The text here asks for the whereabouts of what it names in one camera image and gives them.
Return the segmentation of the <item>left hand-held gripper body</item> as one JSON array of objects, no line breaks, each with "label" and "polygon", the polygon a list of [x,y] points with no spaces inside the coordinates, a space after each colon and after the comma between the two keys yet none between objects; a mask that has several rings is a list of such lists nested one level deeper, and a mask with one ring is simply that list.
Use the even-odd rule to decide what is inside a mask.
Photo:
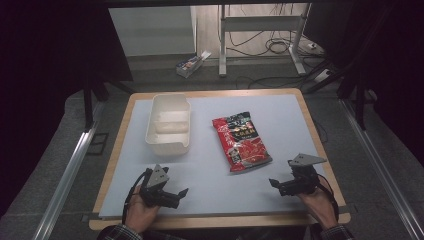
[{"label": "left hand-held gripper body", "polygon": [[153,169],[147,168],[141,183],[139,195],[148,207],[164,206],[167,195],[163,190],[169,180],[168,167],[156,164]]}]

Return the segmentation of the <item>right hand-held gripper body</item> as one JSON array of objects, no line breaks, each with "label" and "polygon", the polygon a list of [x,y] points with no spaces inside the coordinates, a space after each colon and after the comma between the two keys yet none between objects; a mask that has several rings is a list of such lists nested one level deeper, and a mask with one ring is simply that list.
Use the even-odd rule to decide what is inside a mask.
[{"label": "right hand-held gripper body", "polygon": [[294,159],[288,161],[294,179],[283,182],[283,186],[290,191],[290,196],[297,194],[311,194],[318,186],[319,179],[314,165],[326,162],[326,159],[299,153]]}]

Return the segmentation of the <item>person's left hand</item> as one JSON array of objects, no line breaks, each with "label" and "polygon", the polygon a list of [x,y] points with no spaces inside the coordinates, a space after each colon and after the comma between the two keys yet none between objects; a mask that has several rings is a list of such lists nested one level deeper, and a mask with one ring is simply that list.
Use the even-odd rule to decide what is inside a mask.
[{"label": "person's left hand", "polygon": [[159,206],[147,207],[139,195],[134,194],[128,205],[125,225],[137,233],[147,230],[154,222]]}]

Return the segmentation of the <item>person's right hand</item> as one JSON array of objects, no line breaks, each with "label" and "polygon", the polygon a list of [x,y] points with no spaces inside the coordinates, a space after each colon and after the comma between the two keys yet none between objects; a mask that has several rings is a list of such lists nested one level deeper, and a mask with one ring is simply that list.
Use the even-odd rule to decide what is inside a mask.
[{"label": "person's right hand", "polygon": [[338,225],[333,205],[325,191],[317,188],[312,194],[298,194],[298,197],[323,230],[328,230]]}]

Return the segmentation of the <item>light blue table mat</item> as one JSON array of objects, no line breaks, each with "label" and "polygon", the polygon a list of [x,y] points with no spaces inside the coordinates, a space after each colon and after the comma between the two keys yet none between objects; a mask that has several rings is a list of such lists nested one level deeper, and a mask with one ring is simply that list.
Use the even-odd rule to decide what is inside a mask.
[{"label": "light blue table mat", "polygon": [[[299,101],[293,94],[251,97],[191,98],[189,151],[181,156],[156,155],[145,141],[152,102],[138,100],[129,121],[115,173],[101,207],[101,217],[119,217],[137,177],[157,164],[169,169],[168,192],[188,191],[176,209],[162,216],[296,212],[305,209],[292,196],[281,196],[269,183],[293,178],[287,163],[317,149]],[[212,121],[248,111],[273,161],[242,173],[232,173]]]}]

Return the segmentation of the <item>red seasoning packet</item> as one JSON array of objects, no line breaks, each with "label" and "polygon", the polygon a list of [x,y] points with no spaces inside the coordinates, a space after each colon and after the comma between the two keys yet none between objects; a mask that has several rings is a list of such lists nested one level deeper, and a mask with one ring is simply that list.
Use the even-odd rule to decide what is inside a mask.
[{"label": "red seasoning packet", "polygon": [[249,112],[212,120],[231,172],[241,172],[272,161]]}]

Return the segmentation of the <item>white plastic container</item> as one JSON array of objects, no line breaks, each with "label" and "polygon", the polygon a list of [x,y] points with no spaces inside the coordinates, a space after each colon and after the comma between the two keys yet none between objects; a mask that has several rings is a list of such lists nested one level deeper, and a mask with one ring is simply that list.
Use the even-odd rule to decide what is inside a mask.
[{"label": "white plastic container", "polygon": [[145,141],[158,156],[188,152],[191,105],[181,93],[153,97]]}]

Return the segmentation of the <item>dark floor grate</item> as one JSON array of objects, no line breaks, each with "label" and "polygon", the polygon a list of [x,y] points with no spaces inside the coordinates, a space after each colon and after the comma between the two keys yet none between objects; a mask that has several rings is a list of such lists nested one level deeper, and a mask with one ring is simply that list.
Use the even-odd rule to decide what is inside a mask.
[{"label": "dark floor grate", "polygon": [[89,156],[100,156],[103,154],[109,134],[108,133],[96,133],[87,150],[87,155]]}]

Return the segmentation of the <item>black stand leg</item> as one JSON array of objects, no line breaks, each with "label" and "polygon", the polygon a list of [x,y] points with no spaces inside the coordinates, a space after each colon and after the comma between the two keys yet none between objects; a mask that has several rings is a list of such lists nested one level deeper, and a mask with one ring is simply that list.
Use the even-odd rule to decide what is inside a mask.
[{"label": "black stand leg", "polygon": [[84,81],[84,111],[85,111],[85,127],[84,132],[88,133],[94,126],[94,114],[92,95],[100,102],[105,102],[109,98],[109,92],[105,83],[102,81],[92,80],[90,78]]},{"label": "black stand leg", "polygon": [[304,94],[312,94],[323,87],[342,79],[336,94],[339,99],[348,99],[353,91],[356,91],[354,100],[354,119],[362,130],[365,130],[364,123],[364,105],[365,105],[365,82],[362,78],[359,63],[353,61],[344,68],[337,70],[323,81],[313,85],[304,91]]}]

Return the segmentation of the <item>white power strip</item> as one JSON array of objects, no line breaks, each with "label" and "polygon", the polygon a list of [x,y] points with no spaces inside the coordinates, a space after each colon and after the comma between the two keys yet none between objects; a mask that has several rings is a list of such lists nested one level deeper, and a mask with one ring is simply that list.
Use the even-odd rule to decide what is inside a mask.
[{"label": "white power strip", "polygon": [[331,74],[332,72],[329,69],[324,69],[314,78],[314,81],[317,83],[322,82],[323,80],[327,79]]}]

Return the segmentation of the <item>small printed cardboard box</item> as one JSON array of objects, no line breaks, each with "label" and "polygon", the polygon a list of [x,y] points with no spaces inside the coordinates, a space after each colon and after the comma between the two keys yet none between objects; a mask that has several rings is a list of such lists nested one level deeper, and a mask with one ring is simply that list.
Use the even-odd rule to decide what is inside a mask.
[{"label": "small printed cardboard box", "polygon": [[182,61],[176,65],[176,73],[179,76],[188,78],[191,76],[211,55],[209,51],[203,51],[200,56],[193,56],[185,61]]}]

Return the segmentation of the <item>dark curtain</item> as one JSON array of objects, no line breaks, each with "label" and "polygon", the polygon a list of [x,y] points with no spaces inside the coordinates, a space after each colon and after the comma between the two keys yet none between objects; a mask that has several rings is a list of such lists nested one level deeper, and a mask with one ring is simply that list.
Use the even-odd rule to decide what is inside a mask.
[{"label": "dark curtain", "polygon": [[304,35],[341,68],[359,52],[382,7],[391,10],[360,63],[375,111],[424,164],[424,0],[314,3]]},{"label": "dark curtain", "polygon": [[106,0],[0,0],[0,217],[87,80],[129,80]]}]

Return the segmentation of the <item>white board panel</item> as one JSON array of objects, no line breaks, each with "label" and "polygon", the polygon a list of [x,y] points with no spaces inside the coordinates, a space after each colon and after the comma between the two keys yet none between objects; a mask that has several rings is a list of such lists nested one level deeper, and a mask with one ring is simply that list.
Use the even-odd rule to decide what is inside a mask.
[{"label": "white board panel", "polygon": [[196,19],[190,6],[110,8],[127,57],[196,51]]}]

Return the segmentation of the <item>silver metal floor rail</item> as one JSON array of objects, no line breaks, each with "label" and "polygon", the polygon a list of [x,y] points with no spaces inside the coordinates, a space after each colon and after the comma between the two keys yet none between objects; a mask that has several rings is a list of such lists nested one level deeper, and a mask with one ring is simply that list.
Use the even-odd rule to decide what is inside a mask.
[{"label": "silver metal floor rail", "polygon": [[399,186],[396,184],[375,145],[371,141],[367,131],[363,130],[356,121],[354,109],[350,102],[348,100],[340,100],[339,103],[355,134],[357,135],[368,160],[370,161],[387,195],[389,196],[389,199],[397,211],[398,216],[409,233],[411,240],[424,240],[424,228],[418,222],[417,215],[412,209],[412,206],[401,192]]},{"label": "silver metal floor rail", "polygon": [[92,115],[94,117],[93,123],[81,134],[64,173],[62,174],[55,192],[31,240],[48,240],[50,238],[83,159],[87,153],[90,142],[97,130],[104,107],[105,103],[103,102],[98,102],[95,105],[94,110],[92,111]]}]

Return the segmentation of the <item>white metal desk frame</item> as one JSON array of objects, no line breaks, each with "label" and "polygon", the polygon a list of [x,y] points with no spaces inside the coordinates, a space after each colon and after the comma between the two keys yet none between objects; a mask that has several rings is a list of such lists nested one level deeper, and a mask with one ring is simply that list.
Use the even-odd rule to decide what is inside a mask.
[{"label": "white metal desk frame", "polygon": [[298,49],[303,34],[305,23],[310,10],[307,3],[299,16],[255,16],[255,17],[227,17],[225,6],[221,6],[220,26],[220,53],[219,53],[219,76],[227,75],[226,58],[226,34],[230,32],[252,32],[252,31],[294,31],[296,33],[288,50],[292,62],[300,76],[306,75],[306,70],[299,57]]}]

